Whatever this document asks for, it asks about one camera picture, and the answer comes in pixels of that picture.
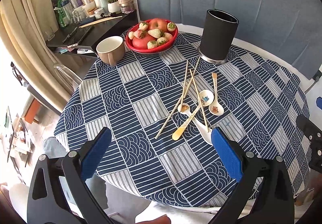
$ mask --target tablecloth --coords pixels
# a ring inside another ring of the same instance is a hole
[[[54,135],[69,150],[92,140],[103,126],[113,139],[97,174],[137,196],[185,207],[221,206],[233,191],[216,150],[190,123],[178,141],[172,133],[186,120],[176,112],[160,137],[155,135],[182,93],[186,60],[193,69],[201,36],[181,32],[172,49],[146,58],[127,49],[116,67],[98,59],[66,105]],[[309,117],[299,78],[276,62],[232,45],[228,61],[200,61],[195,80],[199,91],[213,90],[218,75],[222,116],[205,109],[209,127],[219,126],[244,151],[272,159],[284,158],[294,195],[307,184],[310,142],[296,127],[296,117]],[[185,98],[193,110],[193,87]],[[196,116],[203,122],[202,115]],[[256,198],[258,178],[250,199]]]

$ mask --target red plastic basket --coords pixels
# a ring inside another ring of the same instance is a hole
[[[138,28],[139,28],[139,24],[132,27],[130,31],[137,31]],[[166,51],[166,50],[170,49],[173,46],[175,39],[178,36],[178,28],[176,28],[175,31],[172,31],[172,32],[168,31],[168,32],[173,36],[173,38],[170,41],[168,41],[167,43],[165,43],[161,46],[158,46],[154,49],[150,49],[150,50],[144,49],[143,50],[143,49],[137,49],[137,48],[133,47],[132,40],[128,37],[128,35],[126,35],[125,43],[128,48],[130,48],[131,50],[133,50],[137,53],[142,53],[142,54],[144,54],[144,53],[146,53],[146,54],[159,53],[159,52]]]

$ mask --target spoon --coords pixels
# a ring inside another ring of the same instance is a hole
[[[180,113],[187,115],[187,117],[190,117],[192,115],[190,112],[190,106],[186,103],[183,103],[182,107],[183,108],[182,108],[182,111],[180,111]],[[212,129],[209,129],[209,132],[207,132],[206,126],[202,124],[199,120],[197,120],[197,118],[192,118],[192,122],[196,125],[204,141],[209,145],[212,145],[211,143]]]
[[[205,89],[200,92],[200,99],[201,99],[202,106],[207,107],[214,100],[214,95],[210,90]],[[194,110],[194,112],[192,112],[191,116],[172,134],[173,140],[178,140],[180,138],[180,136],[183,134],[183,132],[189,125],[190,121],[194,118],[194,116],[197,114],[200,108],[201,106],[198,105]]]
[[[215,100],[209,105],[209,111],[211,114],[216,116],[221,116],[224,113],[223,106],[218,102],[218,92],[217,92],[217,73],[211,73],[213,76],[214,89],[215,89]]]

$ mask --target beige mug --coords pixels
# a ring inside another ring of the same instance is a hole
[[[106,38],[97,45],[96,51],[104,63],[116,66],[125,54],[123,39],[119,36]]]

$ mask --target red apple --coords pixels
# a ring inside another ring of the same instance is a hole
[[[156,38],[152,37],[151,35],[149,35],[148,33],[145,34],[144,38],[136,38],[134,37],[132,40],[133,43],[133,47],[137,48],[137,49],[148,49],[148,42],[151,40],[156,40]]]
[[[167,25],[168,25],[168,23],[165,20],[158,19],[158,18],[152,19],[149,22],[148,30],[160,29],[163,32],[168,32]]]

